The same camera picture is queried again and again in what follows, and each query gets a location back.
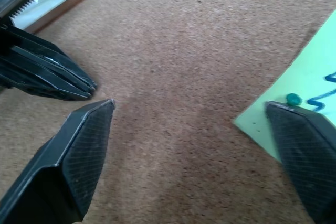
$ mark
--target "light green paper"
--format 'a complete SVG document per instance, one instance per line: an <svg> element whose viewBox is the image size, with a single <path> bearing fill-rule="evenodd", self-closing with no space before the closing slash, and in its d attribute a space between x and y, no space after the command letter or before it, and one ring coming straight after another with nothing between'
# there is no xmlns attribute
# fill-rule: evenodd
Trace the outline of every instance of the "light green paper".
<svg viewBox="0 0 336 224"><path fill-rule="evenodd" d="M336 11L282 76L236 118L235 124L271 156L279 159L264 103L286 103L286 95L296 93L303 99L301 107L313 110L316 106L309 105L308 99L336 89L336 83L324 79L333 73L336 73ZM319 101L325 104L320 113L336 124L336 94Z"/></svg>

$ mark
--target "blue squiggly line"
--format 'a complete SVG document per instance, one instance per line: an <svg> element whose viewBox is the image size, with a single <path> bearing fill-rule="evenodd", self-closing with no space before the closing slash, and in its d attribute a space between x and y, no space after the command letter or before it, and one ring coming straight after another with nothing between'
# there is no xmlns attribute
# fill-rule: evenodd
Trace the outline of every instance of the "blue squiggly line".
<svg viewBox="0 0 336 224"><path fill-rule="evenodd" d="M336 76L336 72L327 75L324 79L325 79L326 81L330 81L330 82L334 82L334 83L336 83L336 78L335 78L335 76ZM332 91L329 91L329 92L327 92L327 93L325 93L325 94L319 95L318 97L313 97L313 98L309 99L309 100L307 101L307 103L308 103L309 105L316 106L316 108L313 109L314 111L320 111L320 110L324 109L324 107L325 107L326 105L325 105L323 102L318 102L317 100L320 100L320 99L329 97L329 96L331 96L331 95L333 95L333 94L336 94L336 89L334 89L334 90L332 90Z"/></svg>

